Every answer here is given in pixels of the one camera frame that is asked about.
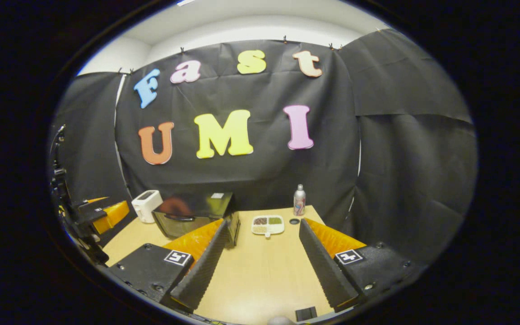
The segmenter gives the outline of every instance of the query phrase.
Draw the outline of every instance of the white wall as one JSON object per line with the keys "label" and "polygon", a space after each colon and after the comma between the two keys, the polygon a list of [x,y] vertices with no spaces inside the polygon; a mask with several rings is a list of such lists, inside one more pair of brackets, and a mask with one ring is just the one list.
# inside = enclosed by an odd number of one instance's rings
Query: white wall
{"label": "white wall", "polygon": [[335,48],[346,45],[362,35],[351,29],[295,16],[244,16],[205,24],[178,33],[153,46],[131,37],[119,37],[105,46],[81,69],[79,74],[91,72],[129,72],[180,52],[223,42],[250,39],[307,42]]}
{"label": "white wall", "polygon": [[138,39],[118,37],[97,52],[78,74],[117,72],[120,68],[122,72],[130,72],[132,68],[136,70],[144,66],[150,50],[150,45]]}
{"label": "white wall", "polygon": [[144,64],[201,46],[250,39],[307,42],[335,48],[346,45],[362,35],[338,25],[295,16],[244,16],[218,21],[178,33],[155,44]]}

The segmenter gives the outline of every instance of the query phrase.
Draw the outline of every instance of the spray can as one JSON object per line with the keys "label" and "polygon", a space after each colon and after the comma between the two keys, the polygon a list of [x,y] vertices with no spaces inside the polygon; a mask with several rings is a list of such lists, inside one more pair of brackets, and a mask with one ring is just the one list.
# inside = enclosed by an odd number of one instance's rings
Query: spray can
{"label": "spray can", "polygon": [[304,192],[302,184],[298,185],[298,189],[294,192],[294,215],[302,216],[306,207],[306,192]]}

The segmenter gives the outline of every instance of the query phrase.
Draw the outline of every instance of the foam letter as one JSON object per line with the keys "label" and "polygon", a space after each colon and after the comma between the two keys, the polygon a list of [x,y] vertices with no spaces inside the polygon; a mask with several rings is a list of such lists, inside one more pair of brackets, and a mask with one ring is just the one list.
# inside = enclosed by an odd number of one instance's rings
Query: foam letter
{"label": "foam letter", "polygon": [[159,70],[154,69],[134,86],[134,90],[138,91],[140,99],[142,99],[141,108],[146,108],[155,99],[157,93],[152,92],[151,89],[156,90],[158,88],[158,81],[155,78],[157,76],[159,76]]}
{"label": "foam letter", "polygon": [[237,68],[241,74],[259,74],[266,69],[266,61],[263,60],[264,52],[260,50],[244,51],[238,55]]}
{"label": "foam letter", "polygon": [[140,129],[138,134],[142,140],[142,156],[152,165],[162,165],[167,163],[172,156],[172,129],[174,123],[166,122],[158,125],[158,130],[162,132],[163,150],[160,154],[153,152],[152,135],[155,129],[153,127],[144,127]]}
{"label": "foam letter", "polygon": [[200,150],[196,152],[196,156],[200,159],[214,157],[210,141],[219,155],[223,156],[228,140],[230,140],[230,148],[227,152],[232,156],[251,154],[254,148],[248,142],[248,117],[250,117],[249,111],[244,109],[233,111],[227,117],[224,126],[220,127],[212,114],[197,116],[194,123],[200,127]]}
{"label": "foam letter", "polygon": [[320,77],[322,75],[322,70],[314,68],[314,62],[318,62],[320,59],[311,55],[309,51],[294,53],[292,57],[298,59],[300,70],[307,76]]}
{"label": "foam letter", "polygon": [[304,105],[290,105],[285,107],[283,111],[290,118],[291,139],[288,147],[291,150],[312,148],[314,141],[308,136],[308,124],[306,123],[306,115],[310,108]]}
{"label": "foam letter", "polygon": [[192,60],[176,66],[176,72],[170,77],[172,83],[194,82],[200,78],[200,61]]}

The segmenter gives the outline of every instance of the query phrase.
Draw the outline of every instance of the wooden table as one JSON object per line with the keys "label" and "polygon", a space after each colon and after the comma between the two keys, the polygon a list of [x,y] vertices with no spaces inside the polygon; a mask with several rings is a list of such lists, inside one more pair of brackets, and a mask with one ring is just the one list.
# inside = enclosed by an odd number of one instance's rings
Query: wooden table
{"label": "wooden table", "polygon": [[[250,231],[252,218],[278,214],[285,230],[266,239]],[[303,217],[322,222],[312,206]],[[265,325],[275,316],[296,321],[295,310],[316,307],[318,316],[334,312],[298,237],[299,224],[290,224],[293,209],[240,211],[237,246],[224,249],[214,276],[194,314],[246,325]],[[167,239],[156,224],[138,218],[105,247],[111,266],[144,243],[163,246]]]}

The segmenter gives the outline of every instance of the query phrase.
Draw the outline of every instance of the ceiling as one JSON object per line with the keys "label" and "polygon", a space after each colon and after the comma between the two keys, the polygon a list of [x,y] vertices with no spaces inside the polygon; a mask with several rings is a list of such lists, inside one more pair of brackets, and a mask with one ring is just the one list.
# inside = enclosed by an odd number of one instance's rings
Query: ceiling
{"label": "ceiling", "polygon": [[177,33],[215,21],[256,16],[287,15],[324,21],[366,35],[386,25],[339,0],[195,0],[173,5],[129,29],[122,36],[155,45]]}

